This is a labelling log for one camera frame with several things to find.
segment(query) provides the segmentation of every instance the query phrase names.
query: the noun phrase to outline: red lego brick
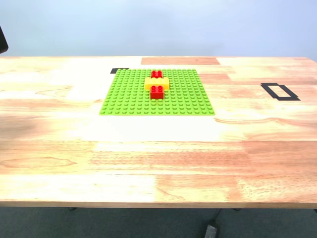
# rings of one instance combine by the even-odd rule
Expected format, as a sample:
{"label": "red lego brick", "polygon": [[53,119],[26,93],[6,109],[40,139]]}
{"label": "red lego brick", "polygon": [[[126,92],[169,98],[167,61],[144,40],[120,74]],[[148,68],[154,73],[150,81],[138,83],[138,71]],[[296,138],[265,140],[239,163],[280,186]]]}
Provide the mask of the red lego brick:
{"label": "red lego brick", "polygon": [[151,99],[164,99],[164,88],[162,86],[152,86],[150,90]]}
{"label": "red lego brick", "polygon": [[159,70],[159,71],[153,70],[153,71],[151,72],[151,78],[163,78],[163,73],[162,73],[162,71],[161,71],[161,70]]}

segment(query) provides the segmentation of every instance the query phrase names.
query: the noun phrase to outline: reddish wood panel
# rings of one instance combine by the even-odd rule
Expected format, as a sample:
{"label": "reddish wood panel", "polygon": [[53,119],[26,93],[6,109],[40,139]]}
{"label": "reddish wood panel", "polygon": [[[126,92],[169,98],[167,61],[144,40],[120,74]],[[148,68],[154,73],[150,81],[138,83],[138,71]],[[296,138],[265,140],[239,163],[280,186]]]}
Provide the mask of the reddish wood panel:
{"label": "reddish wood panel", "polygon": [[141,64],[210,64],[219,65],[213,57],[148,57],[142,58]]}

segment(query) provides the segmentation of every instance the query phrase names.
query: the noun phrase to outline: yellow lego brick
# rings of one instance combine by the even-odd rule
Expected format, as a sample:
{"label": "yellow lego brick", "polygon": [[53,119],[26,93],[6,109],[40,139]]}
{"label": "yellow lego brick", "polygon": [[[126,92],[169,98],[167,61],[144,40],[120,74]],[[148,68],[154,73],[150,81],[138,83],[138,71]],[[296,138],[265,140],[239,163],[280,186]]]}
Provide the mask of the yellow lego brick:
{"label": "yellow lego brick", "polygon": [[147,77],[144,80],[144,89],[150,90],[151,86],[162,86],[164,90],[169,90],[169,79],[164,78],[150,78]]}

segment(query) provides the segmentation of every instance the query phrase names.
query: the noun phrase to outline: black object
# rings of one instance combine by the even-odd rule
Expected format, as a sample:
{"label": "black object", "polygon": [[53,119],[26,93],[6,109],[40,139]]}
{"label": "black object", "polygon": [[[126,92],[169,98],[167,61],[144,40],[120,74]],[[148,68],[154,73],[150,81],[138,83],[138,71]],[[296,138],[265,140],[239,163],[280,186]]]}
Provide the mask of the black object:
{"label": "black object", "polygon": [[[276,93],[273,92],[272,89],[270,89],[269,86],[279,86],[290,97],[279,97]],[[267,93],[269,93],[271,97],[276,98],[279,101],[300,101],[298,96],[295,93],[293,93],[289,88],[287,88],[285,85],[279,85],[278,83],[261,83],[261,87],[264,88],[264,90]]]}
{"label": "black object", "polygon": [[0,26],[0,54],[3,52],[6,52],[8,50],[9,46],[5,40],[4,34],[2,32],[1,26]]}
{"label": "black object", "polygon": [[117,73],[118,69],[129,69],[129,68],[113,68],[110,73]]}

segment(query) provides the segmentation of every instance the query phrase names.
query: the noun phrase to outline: cable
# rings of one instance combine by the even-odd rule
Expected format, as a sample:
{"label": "cable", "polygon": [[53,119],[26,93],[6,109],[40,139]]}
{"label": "cable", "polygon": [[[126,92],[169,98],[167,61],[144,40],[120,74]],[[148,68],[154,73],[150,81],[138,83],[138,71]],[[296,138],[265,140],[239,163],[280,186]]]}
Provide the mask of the cable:
{"label": "cable", "polygon": [[216,219],[217,219],[217,217],[218,217],[218,215],[219,215],[219,213],[222,211],[222,208],[219,208],[219,210],[215,213],[215,215],[213,216],[213,221],[216,221]]}

